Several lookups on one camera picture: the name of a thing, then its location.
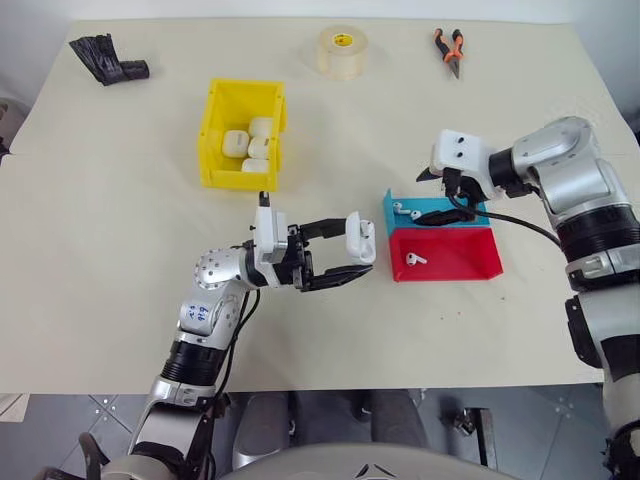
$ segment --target white table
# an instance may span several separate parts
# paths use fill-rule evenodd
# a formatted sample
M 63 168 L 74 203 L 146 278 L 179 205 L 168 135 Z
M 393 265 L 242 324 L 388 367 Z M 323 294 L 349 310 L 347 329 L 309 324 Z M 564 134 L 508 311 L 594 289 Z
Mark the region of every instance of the white table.
M 308 65 L 327 19 L 79 22 L 110 32 L 151 78 L 107 88 L 63 46 L 0 168 L 0 391 L 146 392 L 168 354 L 193 263 L 249 238 L 257 194 L 199 185 L 196 135 L 212 77 L 286 82 L 280 191 L 290 223 L 359 209 L 377 224 L 373 272 L 309 294 L 265 291 L 241 336 L 230 390 L 590 382 L 566 328 L 565 260 L 544 238 L 494 222 L 504 274 L 397 284 L 381 202 L 438 195 L 416 185 L 443 128 L 506 147 L 562 115 L 596 127 L 640 200 L 640 156 L 568 26 L 348 21 L 369 65 L 334 82 Z M 431 34 L 461 28 L 454 80 Z M 536 198 L 490 205 L 548 226 Z M 342 264 L 316 241 L 319 266 Z

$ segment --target red plastic box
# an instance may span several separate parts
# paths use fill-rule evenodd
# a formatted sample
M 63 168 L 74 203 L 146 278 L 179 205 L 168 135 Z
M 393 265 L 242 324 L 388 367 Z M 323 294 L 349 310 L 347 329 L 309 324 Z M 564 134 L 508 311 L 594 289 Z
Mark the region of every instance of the red plastic box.
M 389 239 L 396 282 L 488 280 L 502 273 L 490 228 L 399 228 Z M 426 264 L 406 263 L 413 252 Z

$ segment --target white wall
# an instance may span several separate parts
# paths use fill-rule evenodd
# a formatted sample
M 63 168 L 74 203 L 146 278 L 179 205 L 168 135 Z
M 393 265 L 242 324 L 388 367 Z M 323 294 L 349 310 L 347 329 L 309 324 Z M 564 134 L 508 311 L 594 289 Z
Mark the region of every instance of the white wall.
M 618 107 L 640 108 L 640 0 L 0 0 L 0 95 L 35 101 L 73 19 L 202 16 L 573 23 Z

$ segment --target white cube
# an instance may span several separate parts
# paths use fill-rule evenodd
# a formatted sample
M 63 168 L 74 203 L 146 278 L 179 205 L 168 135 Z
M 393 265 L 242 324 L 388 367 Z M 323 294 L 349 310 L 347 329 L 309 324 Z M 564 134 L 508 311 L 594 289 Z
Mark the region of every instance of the white cube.
M 253 117 L 249 123 L 250 137 L 270 137 L 271 128 L 273 127 L 273 118 L 271 117 Z
M 248 152 L 251 158 L 268 158 L 269 137 L 253 137 L 249 142 Z
M 222 154 L 225 157 L 244 158 L 249 148 L 249 134 L 244 130 L 228 130 L 222 140 Z
M 248 173 L 267 173 L 269 161 L 263 158 L 246 158 L 242 162 L 242 171 Z

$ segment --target blue plastic box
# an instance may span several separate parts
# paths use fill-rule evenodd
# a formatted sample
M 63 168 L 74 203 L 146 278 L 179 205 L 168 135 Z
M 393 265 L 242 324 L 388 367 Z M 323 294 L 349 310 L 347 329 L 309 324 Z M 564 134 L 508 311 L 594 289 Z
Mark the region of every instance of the blue plastic box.
M 437 198 L 394 198 L 391 195 L 391 189 L 387 190 L 387 194 L 384 196 L 383 200 L 383 208 L 384 208 L 384 219 L 387 224 L 387 234 L 391 236 L 393 231 L 396 228 L 443 228 L 443 227 L 428 227 L 423 225 L 416 225 L 411 220 L 409 215 L 396 215 L 393 213 L 393 203 L 400 202 L 402 203 L 402 208 L 406 210 L 420 210 L 422 213 L 429 213 L 435 210 L 451 210 L 455 208 L 455 206 L 449 201 L 446 197 L 437 197 Z M 466 199 L 460 201 L 464 205 L 467 204 Z M 486 212 L 486 208 L 484 203 L 478 204 L 476 207 L 477 210 L 481 210 Z M 456 222 L 451 223 L 449 225 L 445 225 L 446 227 L 488 227 L 489 219 L 487 217 L 476 216 L 476 219 L 473 222 Z

